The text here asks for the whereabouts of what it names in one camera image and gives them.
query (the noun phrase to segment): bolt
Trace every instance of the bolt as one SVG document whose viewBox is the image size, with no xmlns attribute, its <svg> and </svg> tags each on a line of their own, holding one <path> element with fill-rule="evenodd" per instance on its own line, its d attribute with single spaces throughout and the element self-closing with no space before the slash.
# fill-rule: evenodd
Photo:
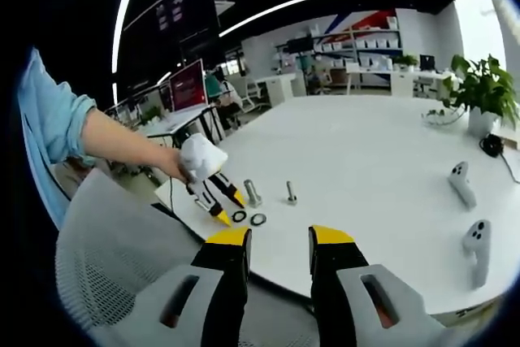
<svg viewBox="0 0 520 347">
<path fill-rule="evenodd" d="M 260 197 L 257 193 L 256 188 L 254 187 L 253 181 L 251 179 L 244 180 L 245 191 L 247 191 L 247 195 L 249 197 L 249 204 L 251 207 L 259 207 L 262 204 L 262 197 Z"/>
<path fill-rule="evenodd" d="M 289 191 L 289 198 L 287 198 L 287 202 L 289 205 L 295 206 L 297 204 L 296 195 L 294 195 L 293 184 L 288 180 L 287 181 L 287 191 Z"/>
</svg>

